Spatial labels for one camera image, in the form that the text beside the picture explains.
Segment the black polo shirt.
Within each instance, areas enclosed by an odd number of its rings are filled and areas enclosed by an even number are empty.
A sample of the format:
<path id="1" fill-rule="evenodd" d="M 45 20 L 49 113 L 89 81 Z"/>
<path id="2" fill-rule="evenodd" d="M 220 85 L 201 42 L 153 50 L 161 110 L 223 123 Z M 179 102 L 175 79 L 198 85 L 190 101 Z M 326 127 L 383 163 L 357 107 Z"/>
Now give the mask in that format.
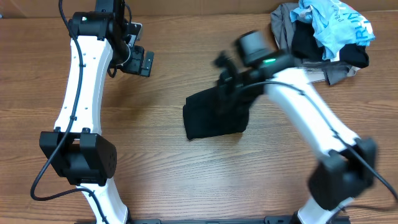
<path id="1" fill-rule="evenodd" d="M 186 98 L 183 123 L 188 140 L 242 133 L 249 122 L 249 109 L 254 102 L 247 101 L 219 113 L 216 88 L 209 88 Z"/>

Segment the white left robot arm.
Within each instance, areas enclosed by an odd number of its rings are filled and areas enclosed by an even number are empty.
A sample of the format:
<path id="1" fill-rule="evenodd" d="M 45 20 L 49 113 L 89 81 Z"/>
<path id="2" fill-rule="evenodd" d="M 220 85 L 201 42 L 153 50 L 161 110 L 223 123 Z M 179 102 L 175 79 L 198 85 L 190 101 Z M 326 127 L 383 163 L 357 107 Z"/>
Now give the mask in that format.
<path id="1" fill-rule="evenodd" d="M 123 0 L 97 1 L 93 11 L 76 12 L 65 25 L 70 73 L 54 128 L 40 134 L 45 166 L 85 196 L 96 223 L 131 223 L 114 181 L 116 148 L 102 136 L 101 102 L 107 77 L 117 72 L 148 77 L 154 53 L 137 45 L 143 26 L 132 21 Z"/>

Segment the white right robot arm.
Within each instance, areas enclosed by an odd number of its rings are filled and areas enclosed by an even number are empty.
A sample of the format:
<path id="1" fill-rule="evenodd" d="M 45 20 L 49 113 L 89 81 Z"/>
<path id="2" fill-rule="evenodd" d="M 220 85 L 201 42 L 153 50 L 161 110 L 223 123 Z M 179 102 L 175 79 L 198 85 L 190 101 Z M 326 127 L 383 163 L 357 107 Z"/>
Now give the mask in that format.
<path id="1" fill-rule="evenodd" d="M 267 217 L 266 223 L 348 223 L 338 213 L 373 185 L 376 143 L 361 139 L 335 116 L 290 52 L 271 51 L 258 31 L 241 35 L 235 47 L 245 71 L 225 53 L 216 58 L 222 69 L 217 112 L 241 112 L 265 94 L 284 111 L 318 161 L 308 180 L 306 204 L 293 215 Z"/>

